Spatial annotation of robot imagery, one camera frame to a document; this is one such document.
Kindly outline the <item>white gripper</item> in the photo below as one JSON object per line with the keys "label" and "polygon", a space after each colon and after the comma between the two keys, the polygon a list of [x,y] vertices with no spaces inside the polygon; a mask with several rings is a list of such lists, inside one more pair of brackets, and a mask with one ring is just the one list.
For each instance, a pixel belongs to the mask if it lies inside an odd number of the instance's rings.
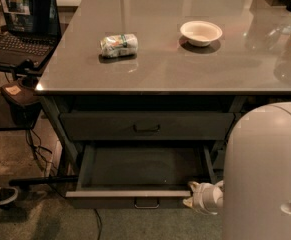
{"label": "white gripper", "polygon": [[183,204],[202,214],[218,215],[223,211],[224,182],[216,184],[189,181],[188,186],[193,192],[192,198],[184,199]]}

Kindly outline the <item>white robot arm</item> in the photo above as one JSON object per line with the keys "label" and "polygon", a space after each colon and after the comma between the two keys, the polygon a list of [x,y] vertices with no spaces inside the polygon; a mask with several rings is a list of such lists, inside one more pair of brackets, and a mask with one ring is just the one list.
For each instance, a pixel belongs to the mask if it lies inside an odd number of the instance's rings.
{"label": "white robot arm", "polygon": [[189,186],[184,205],[221,215],[223,240],[291,240],[291,102],[244,115],[228,140],[223,180]]}

